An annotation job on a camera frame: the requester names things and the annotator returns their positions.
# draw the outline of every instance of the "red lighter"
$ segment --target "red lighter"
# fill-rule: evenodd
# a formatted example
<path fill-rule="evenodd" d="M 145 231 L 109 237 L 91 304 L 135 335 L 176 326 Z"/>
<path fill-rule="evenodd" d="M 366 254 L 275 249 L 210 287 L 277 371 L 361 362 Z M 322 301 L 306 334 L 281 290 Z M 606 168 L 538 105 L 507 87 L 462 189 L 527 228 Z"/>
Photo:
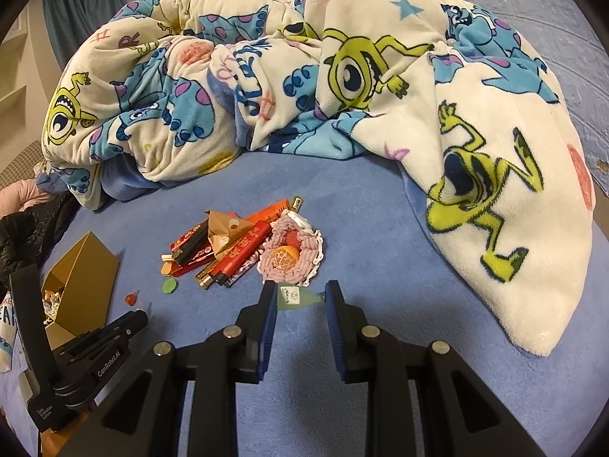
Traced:
<path fill-rule="evenodd" d="M 224 283 L 233 276 L 244 261 L 252 255 L 252 253 L 263 243 L 266 236 L 270 234 L 271 226 L 260 220 L 248 232 L 239 239 L 232 251 L 222 258 L 217 266 L 212 269 L 211 276 L 216 283 L 224 285 Z"/>

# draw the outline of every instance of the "pink crocheted coaster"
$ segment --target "pink crocheted coaster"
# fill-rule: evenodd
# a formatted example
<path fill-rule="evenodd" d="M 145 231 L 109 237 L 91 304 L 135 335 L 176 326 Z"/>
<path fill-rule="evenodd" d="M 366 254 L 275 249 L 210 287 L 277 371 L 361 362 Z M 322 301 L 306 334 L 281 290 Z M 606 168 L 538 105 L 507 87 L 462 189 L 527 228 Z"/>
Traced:
<path fill-rule="evenodd" d="M 273 280 L 277 283 L 308 284 L 309 279 L 315 276 L 322 253 L 322 238 L 319 231 L 313 232 L 308 222 L 301 216 L 284 211 L 282 216 L 272 224 L 273 232 L 269 242 L 264 244 L 264 252 L 258 263 L 258 271 L 263 280 Z M 285 236 L 292 230 L 296 231 L 296 238 L 300 241 L 300 256 L 296 264 L 288 270 L 280 270 L 273 265 L 274 251 L 286 245 Z"/>

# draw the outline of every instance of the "fleece blanket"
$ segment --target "fleece blanket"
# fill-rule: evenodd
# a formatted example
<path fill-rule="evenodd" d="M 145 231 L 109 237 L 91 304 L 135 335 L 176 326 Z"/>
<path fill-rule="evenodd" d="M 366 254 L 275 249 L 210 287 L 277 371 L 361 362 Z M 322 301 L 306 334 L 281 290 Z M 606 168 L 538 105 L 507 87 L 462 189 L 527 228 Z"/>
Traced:
<path fill-rule="evenodd" d="M 241 149 L 367 150 L 424 190 L 428 235 L 517 345 L 548 355 L 582 293 L 595 197 L 563 94 L 463 0 L 129 3 L 66 67 L 43 145 L 92 209 L 122 153 L 160 181 Z"/>

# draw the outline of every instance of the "blue bed sheet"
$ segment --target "blue bed sheet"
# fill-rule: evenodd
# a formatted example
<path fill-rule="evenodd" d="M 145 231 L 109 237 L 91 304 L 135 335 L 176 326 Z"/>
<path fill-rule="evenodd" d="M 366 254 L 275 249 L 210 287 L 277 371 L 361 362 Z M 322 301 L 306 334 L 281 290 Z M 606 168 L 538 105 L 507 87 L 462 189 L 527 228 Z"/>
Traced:
<path fill-rule="evenodd" d="M 337 279 L 350 303 L 400 339 L 421 345 L 447 340 L 549 457 L 571 456 L 609 397 L 609 242 L 596 226 L 582 301 L 549 358 L 509 342 L 424 235 L 397 164 L 372 155 L 333 161 L 247 153 L 181 186 L 117 201 L 97 214 L 81 210 L 47 268 L 89 230 L 121 257 L 108 321 L 129 309 L 124 297 L 134 290 L 151 302 L 150 322 L 133 342 L 129 365 L 161 339 L 176 346 L 204 340 L 260 293 L 260 275 L 251 270 L 231 289 L 204 291 L 189 274 L 175 293 L 163 294 L 158 270 L 169 243 L 208 208 L 247 215 L 294 194 L 304 198 L 302 214 L 325 238 L 326 257 L 312 289 Z M 279 313 L 264 383 L 239 386 L 237 395 L 245 457 L 362 452 L 366 390 L 340 383 L 321 306 Z"/>

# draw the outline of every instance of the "bottle label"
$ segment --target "bottle label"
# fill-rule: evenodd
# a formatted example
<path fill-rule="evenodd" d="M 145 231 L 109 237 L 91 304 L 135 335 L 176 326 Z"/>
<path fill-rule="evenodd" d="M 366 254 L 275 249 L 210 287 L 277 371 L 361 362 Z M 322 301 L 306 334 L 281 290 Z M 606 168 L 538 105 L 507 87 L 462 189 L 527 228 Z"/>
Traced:
<path fill-rule="evenodd" d="M 288 305 L 299 305 L 300 304 L 300 287 L 280 287 L 280 293 L 283 299 Z"/>

